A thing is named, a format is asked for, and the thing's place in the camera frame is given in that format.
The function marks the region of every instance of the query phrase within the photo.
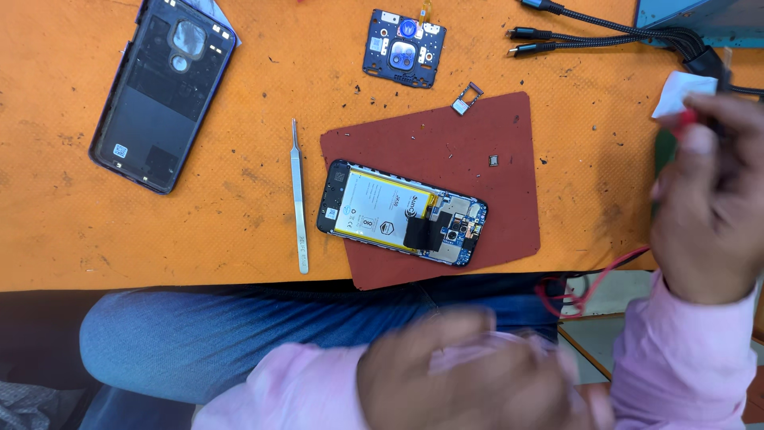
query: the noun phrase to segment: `white paper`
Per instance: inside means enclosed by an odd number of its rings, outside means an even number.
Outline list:
[[[661,100],[656,106],[653,118],[671,115],[685,111],[682,100],[689,93],[716,94],[717,79],[713,77],[701,77],[674,70],[668,75],[663,85]]]
[[[220,6],[218,6],[215,0],[186,0],[186,2],[194,8],[199,9],[200,11],[225,24],[228,28],[234,30],[231,22],[228,20],[228,18],[225,17],[225,14],[223,14],[223,11],[220,9]],[[240,44],[241,39],[237,34],[236,46],[239,46]]]

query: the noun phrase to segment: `disassembled smartphone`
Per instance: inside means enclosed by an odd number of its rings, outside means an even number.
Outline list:
[[[445,27],[374,9],[364,72],[415,88],[430,88],[438,73]]]
[[[316,226],[324,233],[459,267],[470,262],[488,206],[394,174],[336,160]]]
[[[173,189],[236,35],[182,0],[144,0],[88,151],[96,164]]]

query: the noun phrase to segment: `sim card tray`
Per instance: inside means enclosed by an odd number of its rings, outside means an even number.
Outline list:
[[[475,96],[475,98],[474,98],[474,99],[472,99],[472,101],[470,102],[470,104],[467,104],[467,103],[465,103],[465,101],[464,101],[464,100],[462,100],[461,98],[465,96],[465,94],[467,93],[467,90],[469,90],[470,88],[472,88],[473,90],[475,90],[475,92],[477,92],[477,95]],[[481,90],[480,88],[478,88],[478,86],[477,86],[477,85],[475,85],[475,84],[473,84],[472,82],[470,82],[470,84],[469,84],[469,85],[467,85],[467,88],[465,88],[465,90],[464,90],[464,91],[462,91],[462,92],[461,92],[461,94],[459,94],[459,97],[457,97],[457,98],[456,98],[456,100],[455,100],[455,101],[454,101],[454,103],[451,105],[451,107],[452,107],[452,108],[454,108],[454,110],[455,110],[456,112],[458,112],[458,113],[459,113],[459,115],[464,115],[464,114],[465,114],[465,112],[467,112],[467,109],[470,109],[470,107],[471,107],[472,105],[474,105],[475,101],[477,101],[477,100],[478,100],[478,98],[479,98],[480,96],[482,96],[482,95],[483,95],[483,90]]]

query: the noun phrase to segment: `smartphone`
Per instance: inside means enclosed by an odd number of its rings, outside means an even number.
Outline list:
[[[316,227],[324,233],[459,267],[483,232],[488,205],[345,160],[329,166]]]
[[[144,0],[88,151],[156,193],[175,185],[236,35],[182,0]]]

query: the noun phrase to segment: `red wire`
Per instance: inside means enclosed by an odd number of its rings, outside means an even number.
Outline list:
[[[643,253],[647,250],[649,250],[649,246],[641,246],[637,249],[634,249],[632,252],[629,252],[627,254],[624,254],[617,259],[613,260],[611,264],[609,264],[605,269],[600,272],[600,274],[597,276],[597,278],[594,280],[594,282],[591,283],[591,287],[581,296],[578,297],[577,295],[573,294],[573,290],[571,290],[570,286],[565,283],[565,294],[563,295],[557,295],[555,297],[549,297],[546,295],[545,287],[548,281],[558,281],[559,278],[549,276],[546,278],[543,278],[541,282],[536,286],[536,295],[541,298],[542,304],[544,304],[544,307],[547,311],[551,312],[553,315],[555,315],[558,318],[574,318],[574,317],[580,317],[584,314],[584,309],[586,308],[586,303],[591,298],[591,295],[594,294],[595,291],[597,291],[597,287],[600,286],[600,282],[602,282],[603,279],[605,279],[605,276],[616,268],[620,263],[632,258],[635,255],[638,255],[640,253]],[[575,314],[562,314],[560,311],[555,309],[554,306],[552,306],[552,303],[550,303],[550,300],[565,300],[569,298],[570,301],[564,302],[563,306],[573,306],[578,311]]]

